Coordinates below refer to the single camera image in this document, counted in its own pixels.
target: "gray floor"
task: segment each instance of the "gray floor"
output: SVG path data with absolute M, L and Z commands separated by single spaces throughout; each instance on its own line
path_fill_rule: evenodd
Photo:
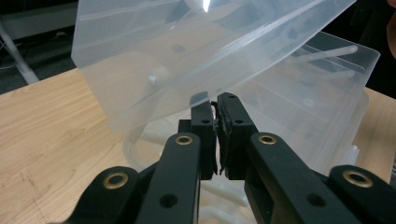
M 76 67 L 70 58 L 72 42 L 72 34 L 57 32 L 16 44 L 23 59 L 42 80 Z M 26 85 L 12 57 L 4 48 L 0 49 L 0 94 Z

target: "plastic lid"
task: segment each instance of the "plastic lid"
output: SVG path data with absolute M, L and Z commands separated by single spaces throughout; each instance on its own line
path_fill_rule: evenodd
M 353 2 L 81 0 L 72 58 L 128 133 L 262 73 Z

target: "wooden tabletop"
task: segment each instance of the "wooden tabletop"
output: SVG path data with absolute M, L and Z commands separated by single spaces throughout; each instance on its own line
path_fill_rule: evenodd
M 357 163 L 389 181 L 396 101 L 366 91 L 370 104 L 355 140 Z M 128 165 L 121 142 L 77 69 L 1 95 L 0 223 L 67 219 L 101 171 Z

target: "clear plastic container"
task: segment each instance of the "clear plastic container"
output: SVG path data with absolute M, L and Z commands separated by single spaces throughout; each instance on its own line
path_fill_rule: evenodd
M 368 105 L 364 86 L 379 54 L 324 33 L 288 58 L 238 85 L 238 95 L 260 132 L 276 133 L 308 166 L 325 175 L 338 164 L 354 164 L 352 141 Z M 139 138 L 127 135 L 124 154 L 143 169 L 161 156 L 166 139 L 177 131 L 184 110 L 150 122 Z M 254 223 L 242 181 L 214 176 L 202 182 L 200 223 Z
M 352 3 L 80 0 L 72 57 L 138 171 L 201 103 L 191 104 L 195 93 L 231 91 L 261 132 L 326 173 L 356 157 L 361 93 L 378 53 L 323 33 L 310 38 Z M 203 182 L 200 222 L 254 223 L 242 186 L 224 176 Z
M 189 108 L 195 93 L 214 97 L 257 76 L 352 3 L 81 0 L 72 58 L 110 127 L 129 133 Z

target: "mounting hole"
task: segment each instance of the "mounting hole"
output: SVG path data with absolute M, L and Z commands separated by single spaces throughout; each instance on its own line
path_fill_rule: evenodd
M 106 189 L 119 189 L 128 182 L 128 175 L 123 172 L 108 175 L 103 181 Z
M 309 194 L 306 196 L 306 200 L 315 207 L 324 207 L 326 205 L 324 199 L 317 194 Z
M 192 142 L 192 138 L 187 135 L 179 136 L 176 139 L 176 143 L 178 143 L 179 145 L 188 145 L 191 142 Z
M 177 204 L 177 196 L 164 194 L 160 199 L 160 205 L 164 208 L 171 208 Z
M 259 141 L 265 145 L 273 145 L 276 143 L 276 138 L 270 135 L 261 135 Z
M 347 182 L 361 188 L 370 188 L 373 185 L 373 181 L 367 175 L 357 171 L 345 170 L 343 177 Z

